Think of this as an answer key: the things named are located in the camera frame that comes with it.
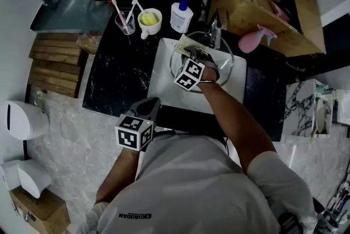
white t-shirt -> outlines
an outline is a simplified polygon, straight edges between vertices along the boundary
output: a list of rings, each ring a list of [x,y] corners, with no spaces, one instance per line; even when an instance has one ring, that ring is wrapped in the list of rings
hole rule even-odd
[[[245,175],[215,139],[163,135],[149,144],[136,181],[95,205],[77,234],[279,233],[266,198],[313,232],[311,193],[276,153],[257,156]]]

cup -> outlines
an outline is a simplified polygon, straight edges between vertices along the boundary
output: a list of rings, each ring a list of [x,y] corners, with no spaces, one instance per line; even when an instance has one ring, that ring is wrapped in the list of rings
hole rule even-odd
[[[142,30],[142,33],[141,33],[142,39],[146,39],[148,37],[148,35],[157,34],[162,26],[162,19],[163,19],[162,13],[157,9],[145,9],[144,11],[146,13],[153,13],[153,15],[155,15],[156,19],[158,20],[158,23],[155,25],[152,25],[152,26],[143,25],[140,22],[141,16],[143,15],[143,12],[140,12],[140,14],[137,17],[137,21],[138,21],[138,24],[140,25],[140,28]]]
[[[120,11],[120,14],[124,17],[124,20],[126,20],[129,14],[129,10]],[[114,22],[121,29],[124,35],[128,36],[135,32],[135,18],[133,16],[133,13],[131,13],[131,17],[126,25],[123,25],[123,23],[121,22],[119,14],[116,15]]]

person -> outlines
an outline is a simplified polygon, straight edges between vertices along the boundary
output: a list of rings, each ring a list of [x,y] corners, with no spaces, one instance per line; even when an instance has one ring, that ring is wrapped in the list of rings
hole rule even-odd
[[[206,67],[202,80],[215,82],[215,71]],[[295,218],[293,233],[313,233],[311,192],[267,133],[217,83],[198,86],[241,167],[214,138],[170,133],[150,142],[136,177],[139,152],[123,148],[77,234],[281,233],[275,206]]]

white mug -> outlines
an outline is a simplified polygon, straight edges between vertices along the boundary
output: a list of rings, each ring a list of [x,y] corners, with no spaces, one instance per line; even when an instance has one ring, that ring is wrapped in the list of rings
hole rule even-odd
[[[141,19],[141,16],[142,16],[142,12],[140,12],[140,14],[138,15],[137,17],[137,21],[138,21],[138,24],[140,25],[141,27],[141,30],[142,30],[142,33],[141,33],[141,38],[142,39],[146,39],[148,37],[148,35],[155,35],[159,32],[161,26],[162,26],[162,19],[163,19],[163,16],[162,16],[162,13],[157,10],[157,9],[145,9],[144,10],[146,13],[153,13],[157,16],[159,22],[155,25],[152,25],[152,26],[146,26],[146,25],[143,25],[141,22],[140,22],[140,19]]]

cardboard box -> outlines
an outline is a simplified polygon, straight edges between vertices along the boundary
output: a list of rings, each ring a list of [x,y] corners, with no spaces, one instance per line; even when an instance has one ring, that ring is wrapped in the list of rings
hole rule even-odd
[[[36,199],[21,186],[10,191],[10,196],[24,216],[29,212],[28,223],[41,234],[61,234],[71,223],[66,203],[63,199],[45,189]]]
[[[208,19],[216,9],[228,12],[227,30],[239,36],[257,31],[257,24],[265,26],[278,36],[269,48],[286,57],[325,53],[323,30],[316,0],[294,0],[293,27],[273,13],[273,0],[212,0]],[[261,44],[267,46],[266,37]]]

